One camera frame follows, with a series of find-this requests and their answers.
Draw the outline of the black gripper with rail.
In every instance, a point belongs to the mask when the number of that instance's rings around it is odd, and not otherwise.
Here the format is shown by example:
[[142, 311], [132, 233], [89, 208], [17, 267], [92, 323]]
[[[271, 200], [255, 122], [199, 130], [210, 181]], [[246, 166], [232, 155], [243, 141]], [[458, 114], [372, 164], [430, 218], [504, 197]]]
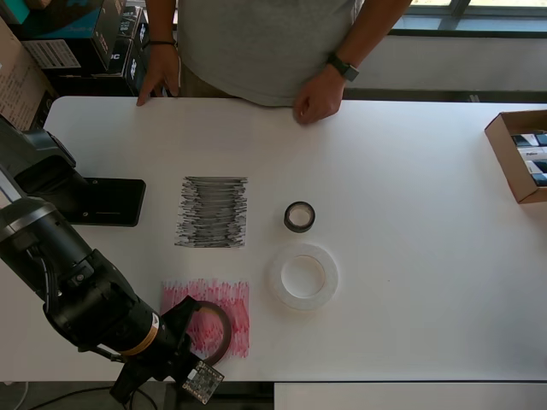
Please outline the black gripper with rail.
[[162, 316], [150, 309], [140, 311], [136, 318], [115, 331], [109, 346], [125, 360], [110, 389], [116, 401], [128, 403], [132, 393], [151, 378], [162, 381], [179, 376], [183, 359], [188, 355], [186, 330], [200, 308], [200, 302], [186, 297]]

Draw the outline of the person right hand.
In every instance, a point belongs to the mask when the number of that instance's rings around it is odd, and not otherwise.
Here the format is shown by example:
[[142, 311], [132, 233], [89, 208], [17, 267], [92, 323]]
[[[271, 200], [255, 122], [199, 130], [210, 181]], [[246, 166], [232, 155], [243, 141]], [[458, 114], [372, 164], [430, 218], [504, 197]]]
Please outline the person right hand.
[[152, 95], [161, 97], [166, 90], [171, 97], [179, 95], [179, 55], [174, 44], [150, 45], [150, 61], [140, 89], [137, 106], [143, 106]]

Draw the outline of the person left hand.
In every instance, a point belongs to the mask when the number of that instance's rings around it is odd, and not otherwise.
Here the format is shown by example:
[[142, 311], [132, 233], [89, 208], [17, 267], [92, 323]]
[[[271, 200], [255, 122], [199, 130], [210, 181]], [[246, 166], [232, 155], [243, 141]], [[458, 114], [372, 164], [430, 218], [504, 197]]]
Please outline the person left hand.
[[345, 79], [330, 64], [307, 82], [293, 104], [295, 120], [310, 125], [336, 114], [343, 100]]

